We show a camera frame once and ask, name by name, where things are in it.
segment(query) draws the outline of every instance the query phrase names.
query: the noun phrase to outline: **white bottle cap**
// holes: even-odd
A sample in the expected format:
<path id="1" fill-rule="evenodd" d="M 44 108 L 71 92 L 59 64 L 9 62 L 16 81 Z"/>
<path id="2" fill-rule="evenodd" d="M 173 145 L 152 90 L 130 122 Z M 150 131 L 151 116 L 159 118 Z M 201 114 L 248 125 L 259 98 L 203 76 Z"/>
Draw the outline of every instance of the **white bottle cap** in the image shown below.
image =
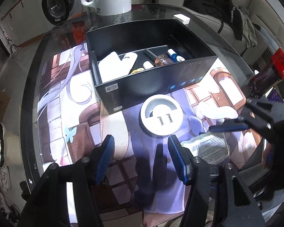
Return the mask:
<path id="1" fill-rule="evenodd" d="M 143 67 L 144 67 L 145 69 L 151 69 L 151 68 L 154 67 L 154 65 L 153 65 L 152 63 L 150 63 L 149 61 L 145 61 L 145 62 L 143 63 Z"/>
<path id="2" fill-rule="evenodd" d="M 173 54 L 176 54 L 176 52 L 175 52 L 173 49 L 169 49 L 169 50 L 167 51 L 167 54 L 168 54 L 169 56 L 172 56 Z"/>
<path id="3" fill-rule="evenodd" d="M 182 57 L 182 56 L 180 56 L 180 55 L 177 55 L 177 57 L 176 57 L 176 59 L 177 59 L 177 61 L 185 61 L 185 59 Z"/>

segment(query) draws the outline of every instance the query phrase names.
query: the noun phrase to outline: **white small box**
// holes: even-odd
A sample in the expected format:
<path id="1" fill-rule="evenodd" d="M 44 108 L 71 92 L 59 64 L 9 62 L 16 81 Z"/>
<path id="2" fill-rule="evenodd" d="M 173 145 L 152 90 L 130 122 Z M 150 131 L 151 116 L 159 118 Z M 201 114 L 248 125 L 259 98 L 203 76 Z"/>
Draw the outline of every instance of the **white small box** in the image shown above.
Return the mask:
<path id="1" fill-rule="evenodd" d="M 176 17 L 176 19 L 182 22 L 184 25 L 189 24 L 190 18 L 185 16 L 184 14 L 175 14 L 174 17 Z"/>

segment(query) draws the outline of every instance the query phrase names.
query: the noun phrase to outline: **black jacket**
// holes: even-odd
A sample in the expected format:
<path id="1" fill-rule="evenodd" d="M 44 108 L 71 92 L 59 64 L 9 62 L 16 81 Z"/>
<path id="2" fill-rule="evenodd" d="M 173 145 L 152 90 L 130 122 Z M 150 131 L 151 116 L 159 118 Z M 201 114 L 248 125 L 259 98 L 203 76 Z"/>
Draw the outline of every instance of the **black jacket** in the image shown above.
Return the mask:
<path id="1" fill-rule="evenodd" d="M 184 6 L 227 23 L 232 28 L 236 39 L 242 41 L 242 18 L 232 0 L 184 0 Z"/>

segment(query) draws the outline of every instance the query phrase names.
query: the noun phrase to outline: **anime girl illustration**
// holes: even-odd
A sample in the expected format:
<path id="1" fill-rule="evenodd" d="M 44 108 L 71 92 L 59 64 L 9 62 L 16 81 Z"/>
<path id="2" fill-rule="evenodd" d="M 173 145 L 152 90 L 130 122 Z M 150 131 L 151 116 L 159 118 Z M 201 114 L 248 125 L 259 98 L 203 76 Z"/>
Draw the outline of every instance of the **anime girl illustration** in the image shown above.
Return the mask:
<path id="1" fill-rule="evenodd" d="M 200 83 L 168 95 L 183 111 L 182 125 L 175 132 L 180 142 L 225 119 L 237 118 L 246 101 L 219 59 Z M 144 218 L 162 219 L 164 215 L 170 219 L 185 208 L 185 186 L 169 155 L 168 136 L 141 129 L 141 106 L 108 114 L 93 84 L 86 43 L 53 56 L 44 66 L 37 107 L 44 170 L 53 162 L 61 166 L 75 163 L 100 146 L 106 135 L 114 136 L 114 157 L 105 179 L 92 188 L 104 220 L 139 211 L 144 211 Z M 225 136 L 230 156 L 224 163 L 230 161 L 240 169 L 261 137 L 253 130 Z M 70 220 L 76 222 L 71 185 L 67 193 Z"/>

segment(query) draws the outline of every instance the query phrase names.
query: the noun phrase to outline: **tiled floor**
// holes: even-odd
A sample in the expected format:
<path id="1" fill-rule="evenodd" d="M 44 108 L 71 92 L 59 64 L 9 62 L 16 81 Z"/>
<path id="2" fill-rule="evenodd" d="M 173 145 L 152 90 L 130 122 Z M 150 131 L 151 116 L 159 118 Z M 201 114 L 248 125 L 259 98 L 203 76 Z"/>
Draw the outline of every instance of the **tiled floor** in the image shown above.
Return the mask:
<path id="1" fill-rule="evenodd" d="M 5 165 L 9 168 L 11 179 L 11 189 L 8 189 L 5 196 L 20 210 L 26 203 L 21 197 L 22 190 L 19 186 L 21 181 L 26 180 L 20 152 L 20 108 L 27 74 L 39 43 L 37 41 L 20 49 L 13 58 L 8 58 L 0 72 L 0 89 L 5 89 L 10 97 L 2 122 L 5 127 Z"/>

